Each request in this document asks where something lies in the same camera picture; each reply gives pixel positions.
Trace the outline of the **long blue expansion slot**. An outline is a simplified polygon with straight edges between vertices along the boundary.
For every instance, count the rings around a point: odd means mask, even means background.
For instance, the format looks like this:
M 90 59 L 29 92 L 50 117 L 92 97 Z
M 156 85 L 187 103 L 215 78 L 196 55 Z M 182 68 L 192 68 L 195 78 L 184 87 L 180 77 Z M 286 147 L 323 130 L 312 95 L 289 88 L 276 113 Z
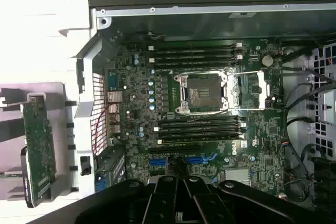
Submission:
M 208 164 L 208 162 L 214 160 L 217 154 L 215 153 L 212 157 L 205 157 L 205 156 L 194 156 L 194 157 L 187 157 L 186 160 L 190 164 Z M 149 160 L 150 166 L 165 166 L 167 158 L 152 158 Z

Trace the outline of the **silver chipset heatsink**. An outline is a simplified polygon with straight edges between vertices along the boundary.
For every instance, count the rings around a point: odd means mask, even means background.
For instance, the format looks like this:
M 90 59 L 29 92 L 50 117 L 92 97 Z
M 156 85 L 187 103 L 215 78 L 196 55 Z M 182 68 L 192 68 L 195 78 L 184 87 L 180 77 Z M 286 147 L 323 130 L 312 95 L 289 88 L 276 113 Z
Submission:
M 225 170 L 225 179 L 241 183 L 249 182 L 249 171 L 248 169 L 227 169 Z

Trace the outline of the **black RAM slot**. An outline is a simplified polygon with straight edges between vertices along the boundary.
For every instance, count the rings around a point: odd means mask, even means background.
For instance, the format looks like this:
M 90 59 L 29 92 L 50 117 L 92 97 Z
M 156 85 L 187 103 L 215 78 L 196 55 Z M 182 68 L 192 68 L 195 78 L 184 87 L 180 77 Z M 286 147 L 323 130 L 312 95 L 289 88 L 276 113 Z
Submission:
M 209 66 L 209 65 L 234 65 L 237 61 L 233 58 L 150 58 L 149 63 L 157 67 L 175 67 L 175 66 Z
M 206 122 L 185 122 L 185 123 L 171 123 L 162 124 L 157 126 L 159 130 L 163 129 L 179 129 L 179 128 L 191 128 L 191 127 L 212 127 L 212 126 L 242 126 L 246 125 L 245 122 L 239 121 L 206 121 Z
M 237 116 L 237 115 L 229 115 L 229 116 L 205 116 L 203 118 L 198 119 L 188 119 L 188 118 L 182 118 L 182 119 L 173 119 L 173 120 L 161 120 L 158 121 L 160 124 L 165 123 L 177 123 L 177 122 L 198 122 L 198 121 L 213 121 L 213 120 L 245 120 L 245 117 Z
M 159 54 L 176 53 L 176 52 L 204 52 L 204 51 L 232 51 L 235 47 L 201 47 L 201 48 L 154 48 L 150 52 Z
M 159 137 L 158 144 L 182 144 L 182 143 L 198 143 L 198 142 L 217 142 L 217 141 L 233 141 L 244 140 L 245 136 L 238 135 L 202 135 L 202 136 L 174 136 Z
M 154 45 L 154 48 L 199 48 L 199 47 L 243 47 L 241 41 L 203 40 L 203 41 L 165 41 Z
M 192 54 L 192 53 L 185 53 L 185 54 L 166 54 L 166 55 L 163 55 L 163 54 L 156 54 L 154 56 L 152 56 L 152 58 L 155 58 L 155 59 L 173 59 L 173 58 L 208 58 L 208 57 L 227 57 L 227 58 L 237 58 L 237 57 L 240 57 L 240 56 L 243 56 L 242 53 L 237 53 L 237 54 L 234 54 L 234 53 L 231 53 L 231 52 L 215 52 L 215 53 L 206 53 L 206 52 L 199 52 L 197 54 Z
M 197 130 L 197 129 L 191 129 L 191 130 L 183 130 L 183 131 L 167 131 L 167 132 L 159 132 L 159 136 L 161 137 L 168 137 L 173 135 L 211 135 L 211 134 L 219 134 L 219 135 L 237 135 L 240 134 L 239 130 L 236 129 L 203 129 L 203 130 Z

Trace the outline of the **black case lock tab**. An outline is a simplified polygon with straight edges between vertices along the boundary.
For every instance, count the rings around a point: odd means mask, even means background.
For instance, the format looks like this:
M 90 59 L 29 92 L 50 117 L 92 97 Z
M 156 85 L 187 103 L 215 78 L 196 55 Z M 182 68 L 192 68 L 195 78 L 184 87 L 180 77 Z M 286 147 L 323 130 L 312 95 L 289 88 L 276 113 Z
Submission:
M 81 166 L 81 171 L 80 171 L 81 176 L 87 176 L 91 174 L 91 163 L 90 163 L 89 156 L 80 157 L 80 166 Z

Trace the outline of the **green motherboard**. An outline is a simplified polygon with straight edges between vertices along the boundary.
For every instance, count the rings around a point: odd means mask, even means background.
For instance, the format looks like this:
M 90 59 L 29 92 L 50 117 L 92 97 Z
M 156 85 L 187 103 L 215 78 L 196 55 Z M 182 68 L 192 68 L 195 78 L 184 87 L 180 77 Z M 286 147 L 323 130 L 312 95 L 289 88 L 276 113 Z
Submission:
M 151 43 L 122 43 L 117 53 L 111 56 L 104 68 L 107 85 L 108 115 L 106 117 L 109 138 L 112 143 L 119 142 L 125 151 L 125 176 L 147 184 L 154 176 L 164 175 L 165 166 L 150 166 L 152 158 L 169 156 L 205 156 L 216 158 L 208 164 L 190 164 L 191 175 L 203 177 L 212 185 L 225 180 L 227 169 L 248 169 L 249 182 L 244 184 L 276 195 L 283 181 L 283 155 L 280 144 L 284 139 L 283 107 L 284 95 L 282 85 L 282 61 L 280 45 L 268 39 L 235 40 L 241 41 L 243 47 L 232 51 L 204 51 L 206 53 L 231 52 L 243 56 L 233 58 L 234 65 L 209 66 L 175 66 L 157 67 L 148 62 L 152 56 Z M 199 52 L 176 52 L 166 54 L 197 54 Z M 274 59 L 271 67 L 265 67 L 261 59 L 270 55 Z M 232 73 L 262 70 L 269 85 L 270 95 L 266 99 L 265 110 L 230 109 L 226 113 L 207 116 L 237 115 L 245 120 L 216 120 L 245 122 L 242 126 L 191 127 L 159 130 L 161 120 L 198 119 L 203 116 L 185 116 L 175 112 L 179 103 L 179 85 L 173 77 L 182 72 L 224 70 Z M 149 148 L 161 147 L 158 144 L 159 132 L 203 129 L 236 129 L 244 140 L 198 142 L 182 144 L 201 144 L 196 152 L 150 154 Z

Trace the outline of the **CPU socket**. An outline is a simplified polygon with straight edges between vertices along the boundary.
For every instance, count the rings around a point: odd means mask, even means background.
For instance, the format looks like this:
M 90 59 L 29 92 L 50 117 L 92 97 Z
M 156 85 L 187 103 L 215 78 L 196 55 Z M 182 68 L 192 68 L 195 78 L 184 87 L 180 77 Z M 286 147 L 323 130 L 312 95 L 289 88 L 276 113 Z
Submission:
M 207 116 L 226 113 L 226 75 L 190 74 L 173 79 L 180 92 L 175 112 L 185 116 Z

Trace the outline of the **metal socket cover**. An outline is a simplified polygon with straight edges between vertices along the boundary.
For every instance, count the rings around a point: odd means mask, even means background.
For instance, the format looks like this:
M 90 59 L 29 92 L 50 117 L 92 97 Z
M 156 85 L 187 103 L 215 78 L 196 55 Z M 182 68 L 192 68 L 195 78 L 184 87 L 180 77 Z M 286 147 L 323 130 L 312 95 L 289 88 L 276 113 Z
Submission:
M 229 73 L 226 98 L 230 109 L 265 110 L 270 95 L 269 85 L 262 70 Z

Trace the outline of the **black plastic shroud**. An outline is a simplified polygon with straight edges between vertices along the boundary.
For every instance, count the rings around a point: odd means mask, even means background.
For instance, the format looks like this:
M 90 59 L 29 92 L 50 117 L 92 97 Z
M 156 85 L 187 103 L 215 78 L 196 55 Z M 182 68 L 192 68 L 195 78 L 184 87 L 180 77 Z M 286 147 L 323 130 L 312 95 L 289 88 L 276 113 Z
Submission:
M 315 157 L 313 164 L 315 201 L 327 207 L 336 205 L 336 161 Z

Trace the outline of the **socket locking lever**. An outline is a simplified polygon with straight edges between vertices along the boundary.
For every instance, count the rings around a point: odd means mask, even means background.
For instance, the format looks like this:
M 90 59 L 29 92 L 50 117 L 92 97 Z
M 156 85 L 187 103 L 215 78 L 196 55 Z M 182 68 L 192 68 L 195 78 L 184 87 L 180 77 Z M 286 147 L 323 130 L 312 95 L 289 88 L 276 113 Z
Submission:
M 192 71 L 192 72 L 182 72 L 173 77 L 173 79 L 179 79 L 181 76 L 189 76 L 190 74 L 217 74 L 219 76 L 221 75 L 233 75 L 235 73 L 224 71 L 224 70 L 210 70 L 210 71 Z

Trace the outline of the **coin cell battery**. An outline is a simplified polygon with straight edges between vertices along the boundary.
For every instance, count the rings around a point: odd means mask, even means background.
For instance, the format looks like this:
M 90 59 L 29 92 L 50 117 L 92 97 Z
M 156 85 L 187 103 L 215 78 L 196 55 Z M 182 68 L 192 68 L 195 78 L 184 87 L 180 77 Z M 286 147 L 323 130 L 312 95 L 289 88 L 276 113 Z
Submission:
M 261 59 L 261 63 L 265 66 L 265 67 L 271 67 L 274 64 L 274 59 L 272 56 L 270 55 L 265 55 L 262 57 Z

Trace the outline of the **black open PC case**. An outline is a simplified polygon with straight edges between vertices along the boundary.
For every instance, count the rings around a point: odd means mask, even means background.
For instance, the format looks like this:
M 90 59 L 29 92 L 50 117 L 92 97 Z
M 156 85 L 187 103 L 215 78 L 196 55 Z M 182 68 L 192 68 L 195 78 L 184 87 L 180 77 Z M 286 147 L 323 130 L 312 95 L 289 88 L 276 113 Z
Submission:
M 327 156 L 314 142 L 311 116 L 314 96 L 336 88 L 335 80 L 312 66 L 313 51 L 336 42 L 336 0 L 91 0 L 90 8 L 97 32 L 77 60 L 81 197 L 128 179 L 124 147 L 111 142 L 106 122 L 104 68 L 122 43 L 268 39 L 282 51 L 284 177 L 275 196 L 324 211 L 336 207 L 314 199 L 313 158 Z M 90 175 L 80 175 L 81 156 L 90 157 Z

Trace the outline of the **grey parts rack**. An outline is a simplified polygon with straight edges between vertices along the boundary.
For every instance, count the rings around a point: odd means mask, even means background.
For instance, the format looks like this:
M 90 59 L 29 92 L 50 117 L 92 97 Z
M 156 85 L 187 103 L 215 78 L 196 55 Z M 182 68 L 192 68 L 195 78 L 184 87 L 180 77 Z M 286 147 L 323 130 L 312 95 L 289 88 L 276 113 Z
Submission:
M 73 123 L 68 120 L 68 109 L 73 103 L 67 101 L 64 84 L 0 84 L 0 200 L 18 200 L 25 207 L 27 205 L 20 161 L 21 150 L 25 147 L 25 132 L 20 105 L 27 102 L 28 97 L 33 94 L 44 96 L 56 163 L 55 181 L 39 205 L 71 193 L 71 173 L 77 170 L 74 159 L 69 156 L 75 149 L 75 145 L 70 142 L 69 132 Z

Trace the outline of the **perforated metal drive cage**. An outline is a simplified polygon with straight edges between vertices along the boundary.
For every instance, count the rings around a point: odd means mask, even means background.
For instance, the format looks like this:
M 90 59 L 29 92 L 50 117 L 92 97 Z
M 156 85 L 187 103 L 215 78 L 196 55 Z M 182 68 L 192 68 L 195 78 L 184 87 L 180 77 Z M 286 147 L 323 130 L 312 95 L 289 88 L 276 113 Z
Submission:
M 313 70 L 336 81 L 336 42 L 313 51 Z M 314 96 L 315 143 L 336 160 L 336 88 Z

